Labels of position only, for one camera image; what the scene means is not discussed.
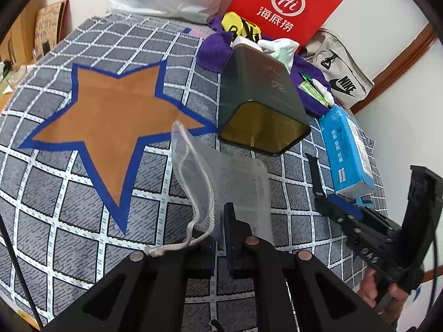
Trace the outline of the right hand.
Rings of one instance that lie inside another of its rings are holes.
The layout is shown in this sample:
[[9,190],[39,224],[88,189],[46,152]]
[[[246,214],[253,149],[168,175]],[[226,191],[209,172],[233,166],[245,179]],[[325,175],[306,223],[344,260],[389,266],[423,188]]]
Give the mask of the right hand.
[[[375,281],[376,271],[371,267],[366,268],[364,278],[360,282],[357,295],[362,298],[371,308],[376,306],[378,297],[377,283]],[[389,304],[380,313],[380,316],[390,325],[395,325],[403,311],[403,306],[409,294],[398,287],[396,283],[391,283],[388,288],[390,296]]]

